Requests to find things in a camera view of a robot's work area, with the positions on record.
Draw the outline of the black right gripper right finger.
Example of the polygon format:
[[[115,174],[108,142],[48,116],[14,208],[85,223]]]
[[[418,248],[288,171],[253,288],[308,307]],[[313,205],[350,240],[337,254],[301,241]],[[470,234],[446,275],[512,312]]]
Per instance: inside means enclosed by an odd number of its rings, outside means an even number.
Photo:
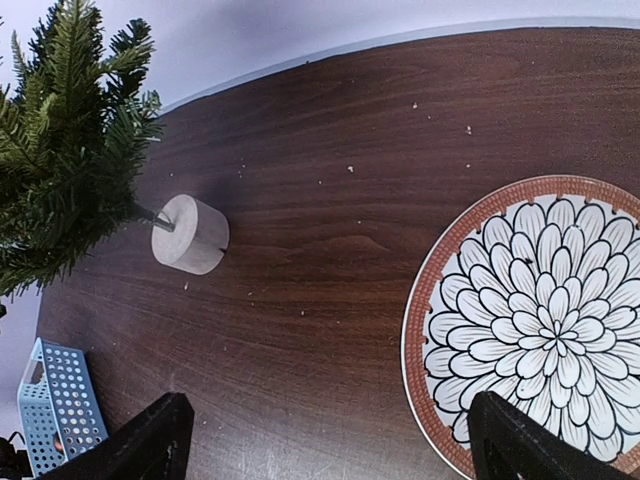
[[[475,395],[468,413],[477,479],[629,479],[552,435],[495,392]]]

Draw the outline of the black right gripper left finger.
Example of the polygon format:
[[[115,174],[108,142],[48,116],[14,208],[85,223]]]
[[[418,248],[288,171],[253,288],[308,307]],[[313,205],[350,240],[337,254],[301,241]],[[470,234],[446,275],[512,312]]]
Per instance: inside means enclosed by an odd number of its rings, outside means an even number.
[[[95,448],[45,473],[44,479],[186,478],[194,410],[168,392]]]

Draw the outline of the small green christmas tree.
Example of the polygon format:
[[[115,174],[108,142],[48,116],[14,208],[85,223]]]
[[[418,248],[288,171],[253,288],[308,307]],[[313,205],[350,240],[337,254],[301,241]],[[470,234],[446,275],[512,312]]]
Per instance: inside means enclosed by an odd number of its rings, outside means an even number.
[[[91,1],[58,1],[1,90],[1,293],[43,289],[138,218],[135,183],[161,134],[155,46],[133,19],[105,39]]]

